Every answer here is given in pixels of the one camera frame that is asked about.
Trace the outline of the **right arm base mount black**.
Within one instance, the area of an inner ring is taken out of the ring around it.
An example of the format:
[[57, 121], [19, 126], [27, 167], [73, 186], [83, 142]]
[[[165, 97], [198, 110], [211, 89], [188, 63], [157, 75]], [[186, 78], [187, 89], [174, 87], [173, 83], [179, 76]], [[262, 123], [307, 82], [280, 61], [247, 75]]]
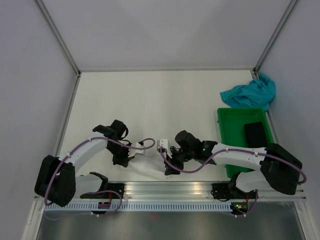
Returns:
[[211, 184], [211, 195], [215, 200], [226, 202], [228, 200], [249, 200], [256, 198], [256, 191], [243, 192], [235, 186], [230, 186], [229, 183], [212, 183]]

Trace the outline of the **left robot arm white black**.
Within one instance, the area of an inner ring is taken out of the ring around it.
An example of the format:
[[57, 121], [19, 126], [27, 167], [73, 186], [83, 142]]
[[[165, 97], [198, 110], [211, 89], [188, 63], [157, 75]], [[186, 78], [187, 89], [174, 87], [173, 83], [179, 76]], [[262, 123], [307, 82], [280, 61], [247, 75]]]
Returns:
[[60, 155], [47, 155], [41, 163], [34, 192], [44, 198], [44, 204], [64, 207], [75, 196], [81, 198], [108, 195], [110, 187], [106, 176], [98, 172], [76, 176], [76, 173], [96, 154], [109, 150], [114, 156], [124, 153], [128, 148], [121, 143], [129, 133], [127, 126], [114, 120], [110, 126], [98, 125], [93, 128], [88, 139], [79, 143], [71, 151]]

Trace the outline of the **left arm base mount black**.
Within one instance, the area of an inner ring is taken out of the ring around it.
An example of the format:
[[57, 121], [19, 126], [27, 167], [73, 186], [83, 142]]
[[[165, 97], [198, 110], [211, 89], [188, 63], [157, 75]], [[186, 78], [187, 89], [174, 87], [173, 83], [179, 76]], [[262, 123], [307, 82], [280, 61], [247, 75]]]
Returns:
[[124, 183], [106, 183], [96, 190], [95, 192], [102, 192], [96, 194], [84, 193], [80, 195], [81, 199], [116, 199], [119, 200], [120, 197], [117, 195], [119, 194], [121, 197], [124, 196], [125, 192], [125, 184]]

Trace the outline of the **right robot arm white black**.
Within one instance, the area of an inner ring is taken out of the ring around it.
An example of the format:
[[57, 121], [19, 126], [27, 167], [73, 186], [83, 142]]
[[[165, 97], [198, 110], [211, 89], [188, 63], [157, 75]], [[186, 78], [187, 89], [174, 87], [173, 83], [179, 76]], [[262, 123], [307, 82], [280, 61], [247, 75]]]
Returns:
[[165, 175], [194, 174], [206, 165], [233, 165], [250, 169], [231, 176], [228, 192], [234, 198], [253, 191], [273, 189], [293, 196], [297, 186], [307, 181], [303, 164], [281, 145], [270, 143], [266, 147], [247, 148], [220, 142], [201, 141], [186, 130], [180, 131], [175, 142], [157, 141], [157, 151], [165, 164]]

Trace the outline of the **white t shirt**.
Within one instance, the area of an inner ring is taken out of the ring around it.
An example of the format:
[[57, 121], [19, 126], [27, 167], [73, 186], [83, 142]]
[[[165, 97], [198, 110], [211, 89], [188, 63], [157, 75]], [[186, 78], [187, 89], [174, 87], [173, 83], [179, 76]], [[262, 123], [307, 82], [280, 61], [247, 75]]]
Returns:
[[151, 177], [157, 180], [166, 180], [165, 163], [161, 157], [148, 157], [143, 154], [136, 154], [128, 162], [127, 167], [120, 166], [122, 170], [130, 173], [140, 174], [145, 177]]

